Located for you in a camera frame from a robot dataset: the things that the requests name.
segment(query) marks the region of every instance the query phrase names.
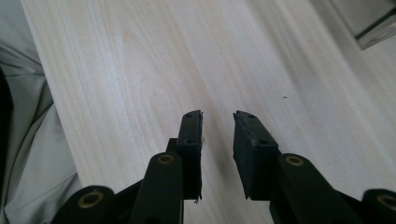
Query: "screw hole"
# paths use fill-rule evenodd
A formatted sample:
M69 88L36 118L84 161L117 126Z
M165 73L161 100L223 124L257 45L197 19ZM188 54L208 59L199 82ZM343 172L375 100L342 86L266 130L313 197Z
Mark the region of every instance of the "screw hole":
M91 208L99 204L105 195L101 191L93 191L81 196L78 200L78 207Z
M184 139L184 142L187 144L192 144L192 143L194 143L194 140L188 138L188 139Z
M388 209L396 212L396 198L388 194L381 194L376 196L376 199Z
M160 164L166 165L171 163L175 158L171 155L163 155L161 157L158 158L158 162Z
M286 162L288 162L291 165L295 165L295 166L300 166L304 164L304 161L298 157L295 156L288 156L286 158Z

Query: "black plastic part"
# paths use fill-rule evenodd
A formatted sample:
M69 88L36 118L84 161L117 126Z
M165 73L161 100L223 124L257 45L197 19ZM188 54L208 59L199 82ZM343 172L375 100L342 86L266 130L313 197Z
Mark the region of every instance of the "black plastic part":
M298 223L362 223L306 158L294 154L281 155L276 178Z
M251 200L268 201L273 188L276 158L280 155L277 142L256 116L236 111L233 117L233 159L245 196Z
M183 223L182 159L165 152L151 158L129 223Z
M396 223L396 193L387 189L369 189L364 192L362 203L372 211L376 223Z
M114 217L109 214L113 201L114 193L109 188L89 186L81 189L62 206L52 224L113 223Z
M111 214L115 215L115 220L112 223L128 223L141 184L142 180L115 195L111 210Z
M191 111L183 116L177 138L177 154L183 159L184 199L202 199L202 123L203 113Z

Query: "wooden table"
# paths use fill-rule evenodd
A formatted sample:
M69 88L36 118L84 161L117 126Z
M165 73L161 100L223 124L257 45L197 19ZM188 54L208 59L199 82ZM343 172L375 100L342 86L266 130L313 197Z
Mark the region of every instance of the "wooden table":
M238 109L336 189L396 190L396 38L360 50L328 1L22 2L84 186L141 179L201 109L204 198L185 223L271 223L233 162Z

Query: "gray fabric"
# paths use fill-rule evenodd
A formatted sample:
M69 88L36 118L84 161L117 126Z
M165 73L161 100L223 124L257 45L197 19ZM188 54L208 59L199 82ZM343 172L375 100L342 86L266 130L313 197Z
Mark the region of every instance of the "gray fabric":
M46 223L81 185L20 1L0 1L0 66L14 103L0 223Z

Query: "wood grain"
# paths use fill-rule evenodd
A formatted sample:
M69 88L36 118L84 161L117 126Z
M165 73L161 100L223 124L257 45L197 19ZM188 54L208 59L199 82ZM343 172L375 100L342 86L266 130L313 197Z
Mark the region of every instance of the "wood grain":
M186 223L271 223L233 162L235 110L355 198L396 190L396 39L361 51L326 1L22 0L78 174L143 177L204 111L203 200Z

